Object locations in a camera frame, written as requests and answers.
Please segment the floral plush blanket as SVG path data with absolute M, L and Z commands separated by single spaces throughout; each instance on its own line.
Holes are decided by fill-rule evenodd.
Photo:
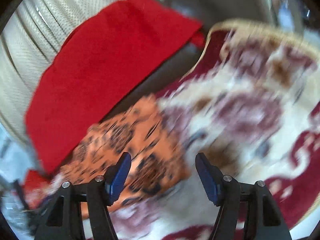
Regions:
M 319 50 L 296 34 L 226 20 L 212 26 L 192 68 L 121 98 L 136 75 L 84 77 L 65 99 L 67 75 L 52 89 L 43 79 L 25 118 L 45 168 L 75 185 L 131 154 L 124 192 L 110 209 L 121 239 L 160 239 L 209 222 L 217 208 L 196 175 L 199 152 L 246 183 L 297 180 L 319 165 L 293 148 L 302 132 L 319 130 Z

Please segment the red blanket on sofa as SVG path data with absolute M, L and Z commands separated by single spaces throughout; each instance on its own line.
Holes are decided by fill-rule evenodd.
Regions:
M 53 173 L 126 94 L 189 42 L 202 23 L 156 0 L 118 0 L 79 25 L 44 71 L 25 126 L 44 171 Z

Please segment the beige dotted curtain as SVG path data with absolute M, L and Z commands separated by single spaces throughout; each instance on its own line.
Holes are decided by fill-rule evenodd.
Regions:
M 68 35 L 115 0 L 23 0 L 1 33 L 1 124 L 28 144 L 24 115 Z

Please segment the dark leather sofa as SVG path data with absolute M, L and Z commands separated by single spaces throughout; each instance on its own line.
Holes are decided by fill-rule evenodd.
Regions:
M 200 33 L 203 35 L 207 35 L 209 29 L 217 22 L 230 18 L 272 22 L 266 0 L 165 0 L 163 4 L 185 16 L 193 16 L 200 20 L 203 23 Z M 198 61 L 202 51 L 188 42 L 124 96 L 102 120 L 105 121 L 127 110 L 141 97 L 157 93 L 182 77 Z

